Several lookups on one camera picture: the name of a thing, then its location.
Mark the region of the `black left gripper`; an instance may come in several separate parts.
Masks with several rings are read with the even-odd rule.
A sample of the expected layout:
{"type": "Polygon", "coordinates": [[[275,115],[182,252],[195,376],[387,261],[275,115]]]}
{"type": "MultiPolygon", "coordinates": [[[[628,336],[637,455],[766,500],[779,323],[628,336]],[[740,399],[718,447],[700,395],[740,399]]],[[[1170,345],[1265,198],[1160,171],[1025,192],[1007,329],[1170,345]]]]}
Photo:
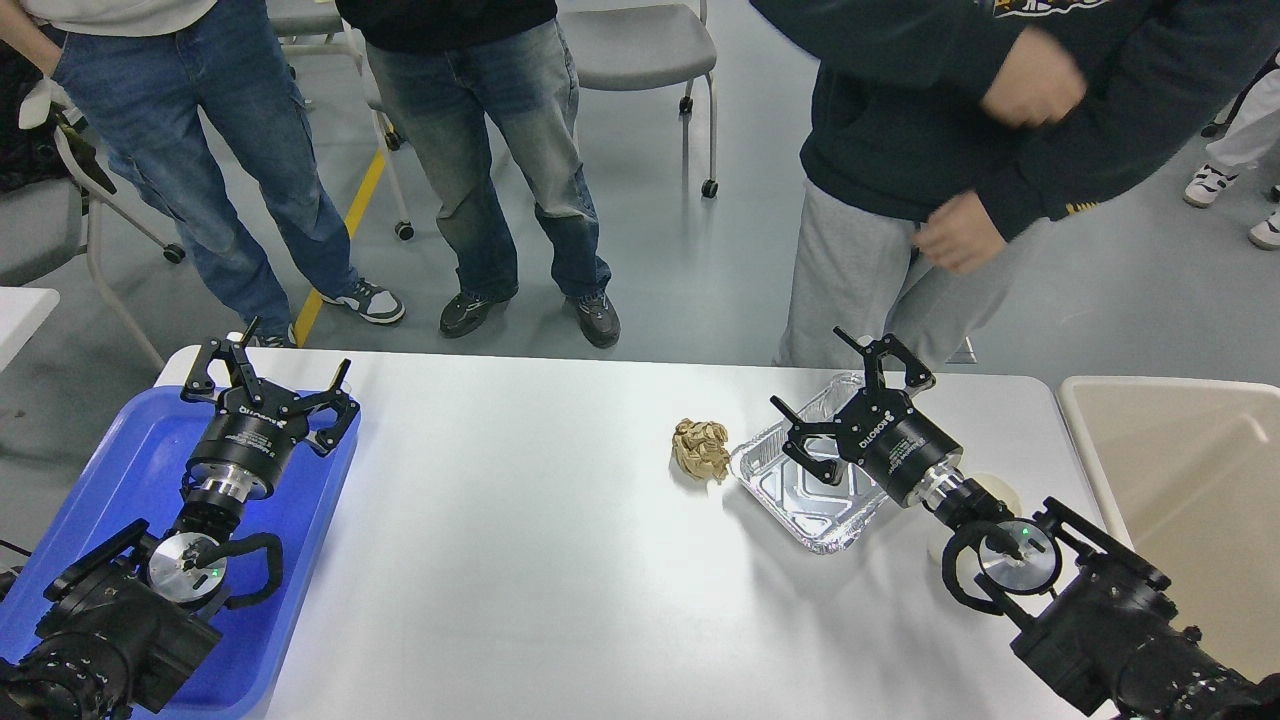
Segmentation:
{"type": "Polygon", "coordinates": [[[242,480],[241,498],[266,498],[275,491],[296,445],[307,445],[319,457],[328,456],[343,441],[360,413],[360,404],[343,383],[351,360],[340,361],[326,389],[298,395],[271,382],[262,384],[244,350],[259,327],[253,318],[241,340],[211,338],[197,352],[182,386],[186,402],[215,402],[215,383],[209,368],[223,363],[230,387],[215,402],[215,414],[195,446],[187,475],[204,488],[212,478],[242,480]],[[311,418],[333,411],[328,425],[311,427],[311,418]]]}

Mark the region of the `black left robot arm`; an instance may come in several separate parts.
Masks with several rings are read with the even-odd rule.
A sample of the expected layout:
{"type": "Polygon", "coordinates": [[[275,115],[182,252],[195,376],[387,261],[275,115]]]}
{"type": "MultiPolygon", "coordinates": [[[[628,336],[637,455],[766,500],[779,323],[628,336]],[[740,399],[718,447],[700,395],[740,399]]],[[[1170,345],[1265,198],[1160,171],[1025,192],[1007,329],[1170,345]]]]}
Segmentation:
{"type": "Polygon", "coordinates": [[[278,670],[355,451],[238,340],[118,415],[3,601],[5,719],[236,717],[278,670]]]}

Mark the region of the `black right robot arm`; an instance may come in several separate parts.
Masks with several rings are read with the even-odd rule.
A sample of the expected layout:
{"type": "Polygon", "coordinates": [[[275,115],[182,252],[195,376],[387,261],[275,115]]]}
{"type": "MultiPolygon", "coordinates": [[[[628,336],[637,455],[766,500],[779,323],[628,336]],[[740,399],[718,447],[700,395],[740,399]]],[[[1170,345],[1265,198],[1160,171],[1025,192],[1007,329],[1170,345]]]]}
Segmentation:
{"type": "Polygon", "coordinates": [[[1014,514],[960,470],[961,445],[913,404],[932,372],[893,334],[846,337],[863,360],[860,389],[808,420],[782,398],[783,454],[832,486],[861,469],[896,505],[920,505],[950,529],[941,577],[963,606],[1009,618],[1012,652],[1083,714],[1105,701],[1121,719],[1275,719],[1277,676],[1251,682],[1176,629],[1170,579],[1056,498],[1014,514]]]}

